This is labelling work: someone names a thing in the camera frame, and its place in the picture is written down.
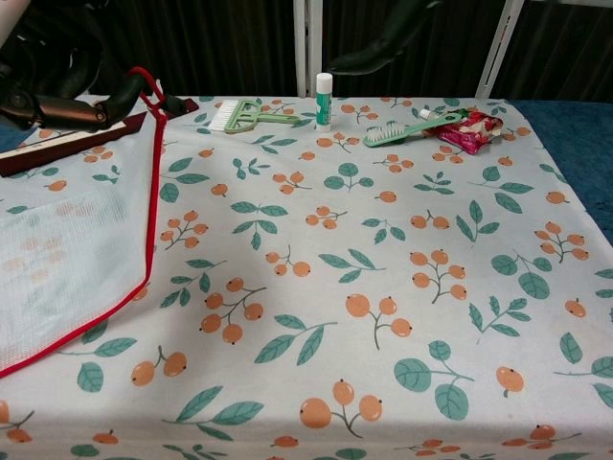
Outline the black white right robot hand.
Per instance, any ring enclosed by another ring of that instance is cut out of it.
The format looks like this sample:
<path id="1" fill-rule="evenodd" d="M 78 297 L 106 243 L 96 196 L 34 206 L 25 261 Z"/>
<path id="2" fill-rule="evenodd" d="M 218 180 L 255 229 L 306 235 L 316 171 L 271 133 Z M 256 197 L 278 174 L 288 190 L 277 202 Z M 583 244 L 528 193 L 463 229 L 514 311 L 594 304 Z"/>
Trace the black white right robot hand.
<path id="1" fill-rule="evenodd" d="M 399 1 L 385 20 L 379 36 L 361 50 L 335 57 L 327 69 L 333 75 L 374 73 L 400 56 L 418 36 L 443 1 Z"/>

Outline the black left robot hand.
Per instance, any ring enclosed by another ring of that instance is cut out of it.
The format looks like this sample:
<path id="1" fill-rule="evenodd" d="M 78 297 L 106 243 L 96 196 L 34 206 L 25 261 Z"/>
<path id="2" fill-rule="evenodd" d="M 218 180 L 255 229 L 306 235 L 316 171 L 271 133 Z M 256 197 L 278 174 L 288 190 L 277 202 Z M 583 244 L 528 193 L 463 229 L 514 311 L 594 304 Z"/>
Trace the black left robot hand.
<path id="1" fill-rule="evenodd" d="M 89 89 L 102 64 L 102 45 L 69 17 L 35 17 L 17 23 L 13 59 L 1 57 L 1 122 L 27 130 L 96 132 L 123 120 L 146 80 L 125 76 L 107 99 L 89 104 L 77 96 Z"/>

